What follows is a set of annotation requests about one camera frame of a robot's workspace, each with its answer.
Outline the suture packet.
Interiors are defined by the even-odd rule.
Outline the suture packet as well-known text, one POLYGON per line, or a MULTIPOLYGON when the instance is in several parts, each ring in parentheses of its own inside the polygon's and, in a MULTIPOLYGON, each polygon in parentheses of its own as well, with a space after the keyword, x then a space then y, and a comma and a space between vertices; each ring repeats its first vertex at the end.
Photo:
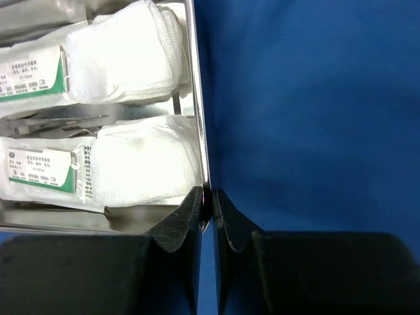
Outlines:
POLYGON ((1 137, 1 199, 103 213, 93 200, 95 140, 1 137))
POLYGON ((1 48, 1 117, 70 105, 69 86, 62 36, 1 48))

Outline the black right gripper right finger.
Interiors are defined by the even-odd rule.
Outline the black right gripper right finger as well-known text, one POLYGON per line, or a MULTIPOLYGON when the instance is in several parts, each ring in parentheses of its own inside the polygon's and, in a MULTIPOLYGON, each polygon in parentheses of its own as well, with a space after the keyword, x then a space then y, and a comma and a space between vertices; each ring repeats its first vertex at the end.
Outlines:
POLYGON ((260 232, 222 189, 214 189, 213 226, 217 310, 219 314, 252 314, 261 308, 259 267, 252 233, 260 232))

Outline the stainless steel tray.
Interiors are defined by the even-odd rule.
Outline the stainless steel tray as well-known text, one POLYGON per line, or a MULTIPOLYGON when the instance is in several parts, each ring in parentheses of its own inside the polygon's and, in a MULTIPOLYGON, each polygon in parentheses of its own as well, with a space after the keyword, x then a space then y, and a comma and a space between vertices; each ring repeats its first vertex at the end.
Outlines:
MULTIPOLYGON (((62 36, 65 46, 66 36, 69 33, 92 24, 98 16, 114 14, 134 2, 136 1, 26 1, 4 7, 1 9, 3 21, 1 48, 45 36, 62 36)), ((199 186, 204 189, 208 185, 209 176, 205 156, 204 111, 194 6, 191 1, 153 2, 160 7, 170 8, 178 18, 188 59, 189 82, 179 85, 171 95, 159 98, 105 104, 82 104, 70 98, 73 103, 67 106, 55 106, 1 117, 1 119, 21 119, 109 115, 108 118, 87 123, 44 129, 26 135, 1 135, 1 137, 14 139, 97 138, 98 132, 103 127, 120 122, 169 115, 192 117, 196 121, 201 159, 203 182, 199 186)), ((1 229, 13 232, 140 234, 170 215, 187 195, 130 207, 103 206, 103 213, 45 203, 1 199, 1 229)))

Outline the white gauze pad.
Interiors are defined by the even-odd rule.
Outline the white gauze pad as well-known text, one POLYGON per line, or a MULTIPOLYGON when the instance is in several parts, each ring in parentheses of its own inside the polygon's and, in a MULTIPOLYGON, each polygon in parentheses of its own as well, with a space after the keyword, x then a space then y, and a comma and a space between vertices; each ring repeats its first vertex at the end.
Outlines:
POLYGON ((130 207, 202 184, 196 121, 163 115, 103 127, 91 147, 93 201, 130 207))
POLYGON ((136 1, 66 36, 69 96, 105 104, 169 96, 189 82, 183 32, 176 14, 136 1))

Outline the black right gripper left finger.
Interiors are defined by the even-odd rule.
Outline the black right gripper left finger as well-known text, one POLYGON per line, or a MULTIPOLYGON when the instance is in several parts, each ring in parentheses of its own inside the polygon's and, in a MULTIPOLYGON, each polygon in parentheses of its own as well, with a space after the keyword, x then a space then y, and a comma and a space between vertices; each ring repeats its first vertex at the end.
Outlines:
POLYGON ((203 189, 147 231, 151 237, 140 285, 141 314, 196 314, 200 281, 203 189))

